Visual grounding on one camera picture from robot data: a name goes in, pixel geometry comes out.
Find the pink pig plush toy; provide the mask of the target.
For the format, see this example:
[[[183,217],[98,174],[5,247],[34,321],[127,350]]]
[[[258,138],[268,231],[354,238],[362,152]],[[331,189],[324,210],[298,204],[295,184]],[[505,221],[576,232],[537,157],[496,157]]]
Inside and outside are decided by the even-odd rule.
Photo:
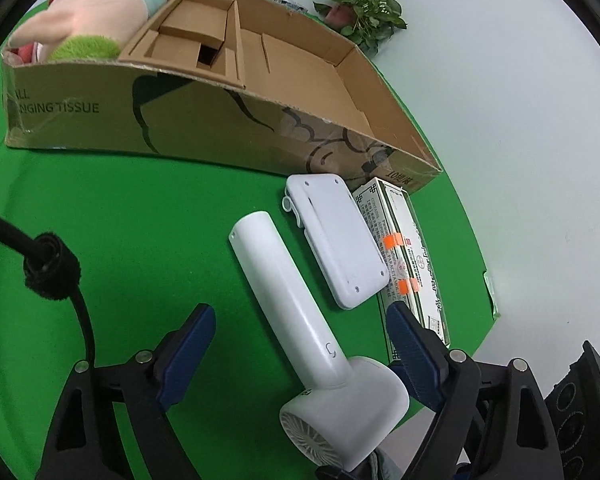
[[[168,0],[54,0],[19,25],[13,51],[31,47],[31,61],[115,60]]]

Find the long narrow cardboard box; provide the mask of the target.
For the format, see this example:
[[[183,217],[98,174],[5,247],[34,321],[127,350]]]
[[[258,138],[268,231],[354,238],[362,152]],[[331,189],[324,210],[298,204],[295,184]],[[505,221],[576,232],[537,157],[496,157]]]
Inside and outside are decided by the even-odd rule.
[[[238,2],[169,0],[122,49],[118,60],[243,89]]]

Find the white handheld fan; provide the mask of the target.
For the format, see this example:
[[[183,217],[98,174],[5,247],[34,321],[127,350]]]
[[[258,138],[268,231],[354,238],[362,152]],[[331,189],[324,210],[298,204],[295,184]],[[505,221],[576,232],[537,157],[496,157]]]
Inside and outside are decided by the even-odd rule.
[[[406,414],[402,380],[381,362],[344,354],[267,212],[239,219],[228,240],[304,387],[279,410],[285,434],[314,464],[355,469]]]

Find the green table cloth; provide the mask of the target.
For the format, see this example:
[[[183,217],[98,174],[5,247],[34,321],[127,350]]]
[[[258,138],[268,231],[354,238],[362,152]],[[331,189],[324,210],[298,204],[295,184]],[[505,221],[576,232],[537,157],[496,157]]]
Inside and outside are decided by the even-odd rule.
[[[280,209],[279,176],[153,157],[12,150],[4,143],[0,67],[0,216],[57,233],[79,258],[97,361],[158,344],[204,302],[218,330],[183,402],[176,434],[207,479],[309,479],[311,463],[279,426],[301,389],[228,244],[232,224],[265,210],[345,352],[387,357],[375,301],[340,310],[308,244]],[[58,396],[84,347],[67,301],[24,286],[22,260],[0,245],[0,454],[30,479]]]

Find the white plastic device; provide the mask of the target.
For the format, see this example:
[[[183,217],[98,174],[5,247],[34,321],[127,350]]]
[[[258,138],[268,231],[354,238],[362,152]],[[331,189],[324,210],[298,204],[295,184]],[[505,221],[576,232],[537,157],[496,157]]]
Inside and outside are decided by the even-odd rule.
[[[358,307],[389,283],[389,271],[346,182],[336,174],[294,174],[282,199],[343,310]]]

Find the large shallow cardboard tray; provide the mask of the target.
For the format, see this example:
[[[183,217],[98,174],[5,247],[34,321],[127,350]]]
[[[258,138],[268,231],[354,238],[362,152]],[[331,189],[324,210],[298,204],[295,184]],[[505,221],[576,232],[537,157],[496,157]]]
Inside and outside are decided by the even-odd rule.
[[[117,58],[33,63],[31,47],[6,41],[6,144],[327,172],[351,186],[381,178],[411,191],[440,174],[418,125],[353,42],[272,0],[236,1],[243,89]]]

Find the right potted green plant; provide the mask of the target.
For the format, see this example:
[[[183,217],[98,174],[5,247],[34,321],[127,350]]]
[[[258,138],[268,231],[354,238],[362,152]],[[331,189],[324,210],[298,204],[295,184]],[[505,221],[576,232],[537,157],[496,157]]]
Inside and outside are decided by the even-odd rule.
[[[396,0],[327,0],[313,6],[326,26],[353,42],[368,58],[397,32],[407,29]]]

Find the green white medicine box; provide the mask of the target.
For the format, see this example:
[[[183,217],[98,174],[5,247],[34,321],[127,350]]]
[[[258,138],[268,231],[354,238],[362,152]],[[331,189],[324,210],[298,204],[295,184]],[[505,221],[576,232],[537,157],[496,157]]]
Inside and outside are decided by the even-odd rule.
[[[451,338],[436,274],[406,191],[373,178],[353,192],[389,271],[389,283],[378,294],[380,316],[402,301],[422,327],[447,346]]]

